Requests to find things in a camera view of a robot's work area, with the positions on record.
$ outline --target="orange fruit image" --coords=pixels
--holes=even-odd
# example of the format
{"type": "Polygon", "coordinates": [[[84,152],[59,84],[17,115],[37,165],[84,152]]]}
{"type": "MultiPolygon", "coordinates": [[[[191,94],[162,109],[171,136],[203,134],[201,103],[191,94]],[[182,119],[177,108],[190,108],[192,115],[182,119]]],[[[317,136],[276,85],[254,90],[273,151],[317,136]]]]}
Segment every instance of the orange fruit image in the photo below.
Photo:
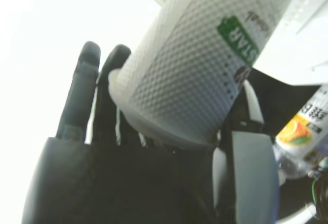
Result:
{"type": "Polygon", "coordinates": [[[311,142],[311,133],[302,120],[294,117],[286,126],[279,132],[278,138],[281,142],[288,145],[304,145],[311,142]]]}

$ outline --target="green label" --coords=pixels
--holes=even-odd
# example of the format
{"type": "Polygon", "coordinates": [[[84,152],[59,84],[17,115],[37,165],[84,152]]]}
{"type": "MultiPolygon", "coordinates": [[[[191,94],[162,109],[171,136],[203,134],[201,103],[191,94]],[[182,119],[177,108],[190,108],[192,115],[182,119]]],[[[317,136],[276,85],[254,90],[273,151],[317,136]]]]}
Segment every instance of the green label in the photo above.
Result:
{"type": "Polygon", "coordinates": [[[253,65],[259,50],[236,16],[223,18],[217,31],[248,66],[253,65]]]}

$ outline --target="white background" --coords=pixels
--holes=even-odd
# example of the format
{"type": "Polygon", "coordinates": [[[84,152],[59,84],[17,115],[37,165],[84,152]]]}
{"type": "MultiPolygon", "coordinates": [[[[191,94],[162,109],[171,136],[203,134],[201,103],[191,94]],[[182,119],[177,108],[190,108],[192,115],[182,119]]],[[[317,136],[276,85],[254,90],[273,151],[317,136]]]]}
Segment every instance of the white background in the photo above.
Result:
{"type": "Polygon", "coordinates": [[[20,223],[29,182],[54,136],[79,52],[134,50],[160,11],[153,0],[0,0],[0,223],[20,223]]]}

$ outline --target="green wire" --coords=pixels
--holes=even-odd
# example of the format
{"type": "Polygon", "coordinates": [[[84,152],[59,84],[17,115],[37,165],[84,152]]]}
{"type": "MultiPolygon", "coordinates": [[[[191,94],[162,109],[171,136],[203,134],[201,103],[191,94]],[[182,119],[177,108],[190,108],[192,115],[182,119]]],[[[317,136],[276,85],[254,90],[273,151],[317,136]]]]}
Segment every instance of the green wire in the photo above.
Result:
{"type": "Polygon", "coordinates": [[[313,197],[313,202],[316,205],[317,204],[317,198],[314,190],[314,186],[316,185],[317,179],[315,179],[312,183],[312,197],[313,197]]]}

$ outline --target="textured cup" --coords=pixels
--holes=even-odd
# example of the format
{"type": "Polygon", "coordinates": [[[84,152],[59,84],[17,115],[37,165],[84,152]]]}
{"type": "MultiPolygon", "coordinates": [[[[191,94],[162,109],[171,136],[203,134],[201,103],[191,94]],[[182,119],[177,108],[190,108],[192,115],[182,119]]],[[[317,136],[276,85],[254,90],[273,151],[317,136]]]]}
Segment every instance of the textured cup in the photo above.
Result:
{"type": "Polygon", "coordinates": [[[128,122],[183,147],[210,145],[291,0],[167,0],[110,74],[128,122]]]}

